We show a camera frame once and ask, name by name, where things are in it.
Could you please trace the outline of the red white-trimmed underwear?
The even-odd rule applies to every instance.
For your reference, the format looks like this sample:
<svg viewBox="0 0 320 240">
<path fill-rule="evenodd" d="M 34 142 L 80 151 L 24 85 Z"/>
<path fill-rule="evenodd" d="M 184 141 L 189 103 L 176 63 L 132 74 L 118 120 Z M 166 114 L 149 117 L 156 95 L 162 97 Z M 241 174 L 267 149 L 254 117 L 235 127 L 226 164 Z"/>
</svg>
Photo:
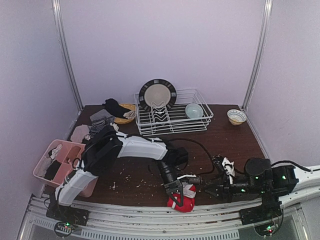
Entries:
<svg viewBox="0 0 320 240">
<path fill-rule="evenodd" d="M 183 185 L 183 206 L 179 207 L 176 203 L 173 202 L 172 199 L 168 199 L 167 207 L 174 209 L 181 213 L 189 213 L 195 207 L 195 197 L 196 197 L 196 186 L 193 184 L 189 184 L 186 182 L 182 183 Z"/>
</svg>

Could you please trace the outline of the striped navy underwear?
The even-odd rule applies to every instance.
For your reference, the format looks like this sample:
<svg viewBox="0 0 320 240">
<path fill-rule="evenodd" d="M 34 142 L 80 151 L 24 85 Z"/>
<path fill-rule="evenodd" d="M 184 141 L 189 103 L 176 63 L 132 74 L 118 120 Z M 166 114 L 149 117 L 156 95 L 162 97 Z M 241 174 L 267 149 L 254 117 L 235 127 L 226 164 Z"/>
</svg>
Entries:
<svg viewBox="0 0 320 240">
<path fill-rule="evenodd" d="M 92 125 L 89 130 L 89 135 L 93 138 L 96 134 L 98 134 L 105 127 L 112 127 L 115 131 L 119 130 L 118 125 L 114 122 L 113 117 L 103 117 L 101 119 L 93 119 L 91 121 Z"/>
</svg>

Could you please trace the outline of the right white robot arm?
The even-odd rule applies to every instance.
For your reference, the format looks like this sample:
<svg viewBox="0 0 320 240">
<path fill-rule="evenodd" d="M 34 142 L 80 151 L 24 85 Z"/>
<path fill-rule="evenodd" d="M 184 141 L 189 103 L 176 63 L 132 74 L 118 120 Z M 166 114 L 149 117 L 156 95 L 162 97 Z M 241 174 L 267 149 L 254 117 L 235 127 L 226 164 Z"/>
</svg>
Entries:
<svg viewBox="0 0 320 240">
<path fill-rule="evenodd" d="M 227 203 L 261 198 L 267 206 L 279 205 L 279 197 L 297 190 L 320 171 L 290 160 L 271 163 L 270 159 L 259 157 L 249 158 L 243 171 L 221 155 L 215 156 L 211 163 L 217 168 L 218 177 L 205 184 L 205 193 Z"/>
</svg>

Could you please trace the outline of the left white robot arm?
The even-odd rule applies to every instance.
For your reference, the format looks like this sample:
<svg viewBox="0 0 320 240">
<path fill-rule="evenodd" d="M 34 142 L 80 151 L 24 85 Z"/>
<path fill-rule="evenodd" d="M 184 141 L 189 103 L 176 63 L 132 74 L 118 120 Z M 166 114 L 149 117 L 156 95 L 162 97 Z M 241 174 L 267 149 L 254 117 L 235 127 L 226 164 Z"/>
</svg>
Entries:
<svg viewBox="0 0 320 240">
<path fill-rule="evenodd" d="M 90 182 L 105 175 L 118 159 L 144 158 L 156 161 L 166 194 L 182 207 L 184 185 L 176 166 L 188 160 L 188 152 L 183 147 L 174 147 L 172 142 L 113 130 L 98 134 L 84 147 L 73 171 L 56 188 L 50 203 L 69 207 Z"/>
</svg>

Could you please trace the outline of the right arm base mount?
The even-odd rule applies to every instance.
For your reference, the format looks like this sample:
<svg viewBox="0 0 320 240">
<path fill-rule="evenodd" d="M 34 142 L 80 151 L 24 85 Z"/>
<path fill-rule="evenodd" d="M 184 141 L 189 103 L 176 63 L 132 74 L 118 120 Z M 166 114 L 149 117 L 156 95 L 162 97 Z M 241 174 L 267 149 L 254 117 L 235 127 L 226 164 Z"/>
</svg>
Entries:
<svg viewBox="0 0 320 240">
<path fill-rule="evenodd" d="M 281 201 L 265 202 L 259 206 L 241 209 L 239 216 L 242 225 L 253 224 L 254 231 L 261 237 L 272 237 L 284 222 L 284 210 Z"/>
</svg>

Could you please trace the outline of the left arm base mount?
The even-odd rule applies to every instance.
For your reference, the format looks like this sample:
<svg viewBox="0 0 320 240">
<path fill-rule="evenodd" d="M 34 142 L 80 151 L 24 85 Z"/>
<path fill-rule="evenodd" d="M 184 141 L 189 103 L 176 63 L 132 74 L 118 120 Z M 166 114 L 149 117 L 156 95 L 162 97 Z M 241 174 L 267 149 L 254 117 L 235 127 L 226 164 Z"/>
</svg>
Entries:
<svg viewBox="0 0 320 240">
<path fill-rule="evenodd" d="M 80 226 L 86 226 L 89 214 L 88 210 L 70 206 L 55 206 L 48 208 L 46 212 L 48 218 L 57 220 L 53 231 L 60 238 L 67 238 L 79 230 Z"/>
</svg>

